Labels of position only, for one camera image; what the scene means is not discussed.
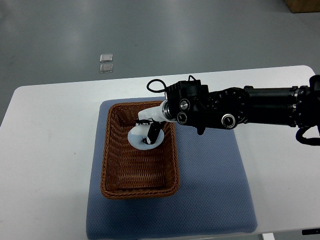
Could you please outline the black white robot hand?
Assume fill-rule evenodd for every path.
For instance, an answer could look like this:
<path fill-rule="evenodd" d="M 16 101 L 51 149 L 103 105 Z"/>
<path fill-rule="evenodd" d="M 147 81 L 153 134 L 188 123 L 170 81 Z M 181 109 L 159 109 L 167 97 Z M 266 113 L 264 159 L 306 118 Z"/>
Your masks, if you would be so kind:
<path fill-rule="evenodd" d="M 165 116 L 161 106 L 147 108 L 138 112 L 136 125 L 149 125 L 146 137 L 148 145 L 156 143 L 162 129 L 162 122 L 165 122 Z"/>

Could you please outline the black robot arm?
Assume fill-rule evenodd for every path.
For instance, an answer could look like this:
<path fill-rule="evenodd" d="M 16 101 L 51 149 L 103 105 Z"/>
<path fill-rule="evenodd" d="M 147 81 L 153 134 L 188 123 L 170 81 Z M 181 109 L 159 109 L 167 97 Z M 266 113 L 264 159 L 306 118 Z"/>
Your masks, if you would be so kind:
<path fill-rule="evenodd" d="M 192 75 L 188 80 L 164 85 L 165 100 L 160 106 L 138 113 L 132 134 L 141 143 L 155 147 L 163 141 L 165 123 L 177 122 L 196 128 L 202 135 L 207 128 L 232 130 L 239 124 L 255 123 L 298 127 L 296 140 L 304 145 L 319 146 L 318 137 L 304 133 L 320 126 L 320 77 L 314 75 L 309 85 L 287 88 L 230 87 L 209 91 Z"/>

